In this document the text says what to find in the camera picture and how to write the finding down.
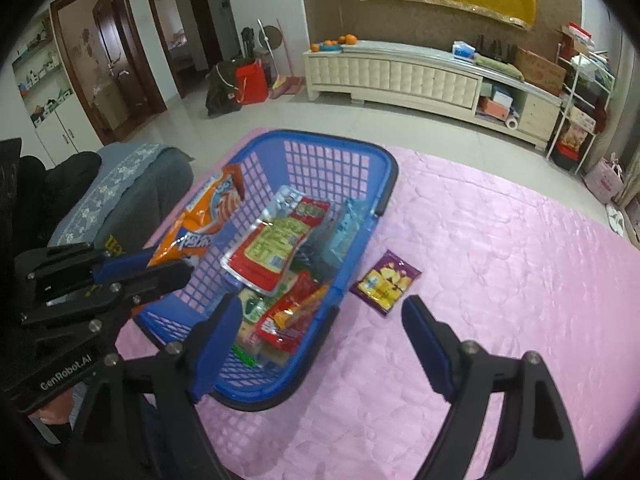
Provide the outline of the person's left hand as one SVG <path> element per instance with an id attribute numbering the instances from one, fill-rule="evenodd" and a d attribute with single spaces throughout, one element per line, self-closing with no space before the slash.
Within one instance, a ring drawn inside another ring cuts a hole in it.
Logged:
<path id="1" fill-rule="evenodd" d="M 67 424 L 75 405 L 73 391 L 74 388 L 66 390 L 39 410 L 35 410 L 29 417 L 39 419 L 46 425 Z"/>

